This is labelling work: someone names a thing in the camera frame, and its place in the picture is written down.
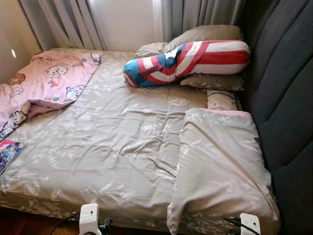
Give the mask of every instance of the white curtain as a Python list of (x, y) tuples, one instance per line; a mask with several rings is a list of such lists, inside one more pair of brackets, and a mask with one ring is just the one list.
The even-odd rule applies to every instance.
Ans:
[(52, 47), (106, 49), (88, 0), (20, 0), (43, 50)]
[(203, 24), (236, 24), (246, 0), (160, 0), (164, 40)]

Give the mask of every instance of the beige bed sheet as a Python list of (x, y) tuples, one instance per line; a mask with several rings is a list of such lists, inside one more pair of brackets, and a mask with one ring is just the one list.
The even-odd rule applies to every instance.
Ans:
[(0, 205), (65, 217), (98, 203), (115, 225), (166, 231), (185, 111), (206, 108), (206, 93), (131, 87), (123, 66), (135, 54), (101, 53), (76, 102), (8, 137), (27, 147), (0, 177)]

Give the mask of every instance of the pink blanket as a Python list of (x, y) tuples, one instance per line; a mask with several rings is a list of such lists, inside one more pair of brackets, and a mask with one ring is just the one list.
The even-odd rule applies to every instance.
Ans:
[(100, 54), (45, 51), (0, 84), (0, 141), (20, 123), (74, 102), (100, 64)]

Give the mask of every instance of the wall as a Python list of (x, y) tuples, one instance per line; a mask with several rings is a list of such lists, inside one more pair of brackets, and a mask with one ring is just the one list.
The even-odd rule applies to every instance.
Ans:
[(18, 0), (0, 0), (0, 83), (6, 82), (40, 51)]
[(137, 51), (162, 42), (159, 0), (89, 0), (95, 24), (108, 50)]

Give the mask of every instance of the cartoon print blanket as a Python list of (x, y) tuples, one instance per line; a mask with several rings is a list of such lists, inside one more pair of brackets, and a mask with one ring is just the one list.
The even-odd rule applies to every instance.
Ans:
[(243, 41), (190, 42), (169, 53), (129, 61), (124, 76), (135, 87), (160, 86), (192, 73), (236, 74), (249, 57), (249, 46)]
[(0, 141), (27, 118), (74, 102), (100, 62), (100, 54), (34, 55), (7, 84), (0, 84)]

